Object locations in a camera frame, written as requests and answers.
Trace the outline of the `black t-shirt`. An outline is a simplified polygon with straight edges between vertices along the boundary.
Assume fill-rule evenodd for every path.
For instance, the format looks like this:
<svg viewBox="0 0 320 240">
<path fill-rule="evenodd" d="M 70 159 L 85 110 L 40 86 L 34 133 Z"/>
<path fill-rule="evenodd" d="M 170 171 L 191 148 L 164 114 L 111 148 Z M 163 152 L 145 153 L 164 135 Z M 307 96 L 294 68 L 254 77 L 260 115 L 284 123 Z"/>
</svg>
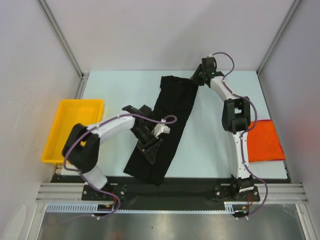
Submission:
<svg viewBox="0 0 320 240">
<path fill-rule="evenodd" d="M 165 120 L 167 132 L 159 134 L 161 143 L 156 151 L 155 163 L 150 163 L 136 147 L 123 170 L 141 182 L 159 186 L 177 152 L 184 128 L 192 112 L 198 86 L 187 78 L 163 76 L 160 93 L 153 108 L 153 119 Z"/>
</svg>

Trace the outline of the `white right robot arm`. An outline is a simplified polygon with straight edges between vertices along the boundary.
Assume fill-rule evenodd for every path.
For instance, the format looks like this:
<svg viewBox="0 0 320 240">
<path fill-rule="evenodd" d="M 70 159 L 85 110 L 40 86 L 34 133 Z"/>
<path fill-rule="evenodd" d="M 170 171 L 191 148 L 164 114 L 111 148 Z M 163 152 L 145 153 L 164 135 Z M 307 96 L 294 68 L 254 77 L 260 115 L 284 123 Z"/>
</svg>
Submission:
<svg viewBox="0 0 320 240">
<path fill-rule="evenodd" d="M 249 168 L 248 131 L 251 125 L 251 102 L 240 96 L 225 81 L 225 75 L 217 71 L 214 56 L 201 59 L 201 63 L 190 78 L 198 85 L 207 85 L 223 102 L 221 123 L 231 141 L 231 153 L 234 159 L 230 182 L 230 194 L 242 201 L 254 189 L 254 178 Z"/>
</svg>

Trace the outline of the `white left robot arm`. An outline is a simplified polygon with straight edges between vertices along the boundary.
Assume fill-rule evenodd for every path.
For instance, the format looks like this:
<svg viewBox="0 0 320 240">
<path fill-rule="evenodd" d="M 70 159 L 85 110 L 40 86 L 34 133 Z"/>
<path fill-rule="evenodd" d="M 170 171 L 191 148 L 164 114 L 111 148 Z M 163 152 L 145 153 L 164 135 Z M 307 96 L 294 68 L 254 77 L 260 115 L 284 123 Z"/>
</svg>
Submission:
<svg viewBox="0 0 320 240">
<path fill-rule="evenodd" d="M 62 156 L 91 184 L 93 194 L 100 200 L 110 196 L 111 188 L 107 177 L 98 167 L 100 145 L 119 133 L 130 130 L 137 139 L 137 149 L 151 164 L 156 162 L 158 149 L 163 142 L 161 134 L 169 134 L 166 121 L 153 120 L 150 107 L 143 105 L 137 109 L 131 105 L 108 120 L 92 125 L 77 123 L 73 126 L 62 149 Z"/>
</svg>

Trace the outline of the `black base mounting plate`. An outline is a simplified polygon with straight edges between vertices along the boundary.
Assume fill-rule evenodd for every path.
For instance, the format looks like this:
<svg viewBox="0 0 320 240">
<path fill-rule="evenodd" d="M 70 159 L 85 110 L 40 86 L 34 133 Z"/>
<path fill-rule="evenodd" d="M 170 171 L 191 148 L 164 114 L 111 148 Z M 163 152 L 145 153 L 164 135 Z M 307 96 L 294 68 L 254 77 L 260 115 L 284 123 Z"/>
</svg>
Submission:
<svg viewBox="0 0 320 240">
<path fill-rule="evenodd" d="M 264 198 L 263 191 L 290 181 L 268 179 L 262 187 L 258 186 L 261 182 L 257 179 L 253 183 L 252 190 L 237 193 L 227 178 L 168 178 L 162 185 L 155 186 L 130 177 L 112 177 L 103 192 L 82 186 L 80 200 L 97 202 L 97 212 L 101 214 L 117 206 L 134 211 L 213 211 L 222 210 L 225 202 L 257 203 Z"/>
</svg>

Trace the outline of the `yellow plastic tray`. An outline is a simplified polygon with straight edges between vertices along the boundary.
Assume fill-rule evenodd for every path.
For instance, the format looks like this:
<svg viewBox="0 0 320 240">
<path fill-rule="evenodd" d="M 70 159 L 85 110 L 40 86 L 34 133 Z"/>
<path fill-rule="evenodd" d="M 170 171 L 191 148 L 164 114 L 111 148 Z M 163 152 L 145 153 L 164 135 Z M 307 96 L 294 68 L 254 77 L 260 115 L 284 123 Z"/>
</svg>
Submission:
<svg viewBox="0 0 320 240">
<path fill-rule="evenodd" d="M 100 122 L 104 114 L 102 99 L 64 99 L 60 102 L 41 161 L 62 164 L 62 150 L 76 124 L 84 126 Z"/>
</svg>

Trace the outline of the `orange folded t-shirt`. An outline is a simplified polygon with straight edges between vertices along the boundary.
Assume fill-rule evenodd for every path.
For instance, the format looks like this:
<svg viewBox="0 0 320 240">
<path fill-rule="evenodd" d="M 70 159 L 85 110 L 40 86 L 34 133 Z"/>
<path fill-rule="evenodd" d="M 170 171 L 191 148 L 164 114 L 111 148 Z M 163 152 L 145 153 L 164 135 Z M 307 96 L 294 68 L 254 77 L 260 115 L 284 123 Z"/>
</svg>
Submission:
<svg viewBox="0 0 320 240">
<path fill-rule="evenodd" d="M 286 159 L 271 119 L 258 120 L 253 130 L 248 132 L 247 150 L 250 163 Z"/>
</svg>

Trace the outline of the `right aluminium corner post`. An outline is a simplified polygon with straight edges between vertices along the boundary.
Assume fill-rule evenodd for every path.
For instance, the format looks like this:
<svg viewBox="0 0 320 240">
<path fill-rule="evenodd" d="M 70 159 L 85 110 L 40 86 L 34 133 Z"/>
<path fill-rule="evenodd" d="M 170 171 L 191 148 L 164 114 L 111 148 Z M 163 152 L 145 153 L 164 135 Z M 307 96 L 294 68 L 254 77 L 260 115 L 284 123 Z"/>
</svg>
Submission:
<svg viewBox="0 0 320 240">
<path fill-rule="evenodd" d="M 280 43 L 282 37 L 285 34 L 285 31 L 287 29 L 287 27 L 289 26 L 289 24 L 291 23 L 292 19 L 295 16 L 295 13 L 297 12 L 297 10 L 299 9 L 301 3 L 303 1 L 302 0 L 293 0 L 287 13 L 285 14 L 275 36 L 273 37 L 270 46 L 268 47 L 263 59 L 261 60 L 258 68 L 257 68 L 257 76 L 260 77 L 260 75 L 263 73 L 263 70 L 265 69 L 265 67 L 267 66 L 268 62 L 270 61 L 274 51 L 276 50 L 278 44 Z"/>
</svg>

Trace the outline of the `aluminium corner post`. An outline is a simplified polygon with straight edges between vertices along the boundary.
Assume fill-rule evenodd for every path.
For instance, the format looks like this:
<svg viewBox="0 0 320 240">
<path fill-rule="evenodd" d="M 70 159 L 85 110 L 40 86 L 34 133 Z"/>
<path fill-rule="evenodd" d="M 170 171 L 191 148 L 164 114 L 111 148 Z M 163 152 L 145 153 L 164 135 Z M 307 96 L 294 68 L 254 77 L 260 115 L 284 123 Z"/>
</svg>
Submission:
<svg viewBox="0 0 320 240">
<path fill-rule="evenodd" d="M 285 34 L 285 31 L 287 29 L 287 27 L 289 26 L 289 24 L 291 23 L 292 19 L 295 16 L 295 13 L 297 12 L 297 10 L 299 9 L 301 3 L 303 1 L 302 0 L 293 0 L 287 13 L 285 14 L 275 36 L 273 37 L 270 46 L 268 47 L 263 59 L 261 60 L 258 68 L 257 68 L 257 76 L 260 77 L 260 75 L 263 73 L 263 70 L 265 69 L 265 67 L 267 66 L 268 62 L 270 61 L 274 51 L 276 50 L 278 44 L 280 43 L 282 37 Z"/>
<path fill-rule="evenodd" d="M 63 31 L 61 30 L 49 4 L 47 3 L 46 0 L 36 0 L 38 3 L 40 9 L 42 10 L 46 20 L 48 21 L 49 26 L 51 27 L 51 30 L 53 34 L 55 35 L 57 41 L 59 42 L 62 50 L 64 51 L 66 57 L 68 58 L 72 68 L 76 72 L 77 76 L 82 79 L 83 78 L 83 71 L 81 70 L 81 67 L 76 60 L 76 57 L 65 37 L 63 34 Z"/>
</svg>

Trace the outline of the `aluminium frame rail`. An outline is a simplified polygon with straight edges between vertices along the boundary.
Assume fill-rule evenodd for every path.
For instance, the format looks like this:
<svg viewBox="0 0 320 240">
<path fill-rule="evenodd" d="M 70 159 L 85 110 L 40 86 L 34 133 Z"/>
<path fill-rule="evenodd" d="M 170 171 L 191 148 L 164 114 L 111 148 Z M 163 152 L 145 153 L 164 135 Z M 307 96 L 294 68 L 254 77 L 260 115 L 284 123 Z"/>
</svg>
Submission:
<svg viewBox="0 0 320 240">
<path fill-rule="evenodd" d="M 302 184 L 256 184 L 253 190 L 236 197 L 228 184 L 165 184 L 160 187 L 146 184 L 113 183 L 99 192 L 82 183 L 43 183 L 36 196 L 37 202 L 111 202 L 118 197 L 122 202 L 137 199 L 192 199 L 214 202 L 246 202 L 266 204 L 304 204 L 307 196 Z"/>
</svg>

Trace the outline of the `left aluminium corner post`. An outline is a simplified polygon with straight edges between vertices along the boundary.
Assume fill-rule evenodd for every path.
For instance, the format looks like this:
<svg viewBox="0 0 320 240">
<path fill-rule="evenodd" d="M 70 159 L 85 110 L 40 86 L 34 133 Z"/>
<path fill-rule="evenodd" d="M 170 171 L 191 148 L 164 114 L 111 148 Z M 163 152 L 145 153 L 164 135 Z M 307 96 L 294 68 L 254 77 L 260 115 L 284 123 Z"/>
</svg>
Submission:
<svg viewBox="0 0 320 240">
<path fill-rule="evenodd" d="M 49 26 L 51 27 L 51 30 L 53 34 L 55 35 L 57 41 L 59 42 L 62 50 L 64 51 L 66 57 L 68 58 L 72 68 L 76 72 L 77 76 L 82 79 L 83 78 L 83 71 L 81 70 L 81 67 L 76 60 L 76 57 L 65 37 L 63 34 L 63 31 L 61 30 L 49 4 L 47 3 L 46 0 L 36 0 L 38 3 L 40 9 L 42 10 L 46 20 L 48 21 Z"/>
</svg>

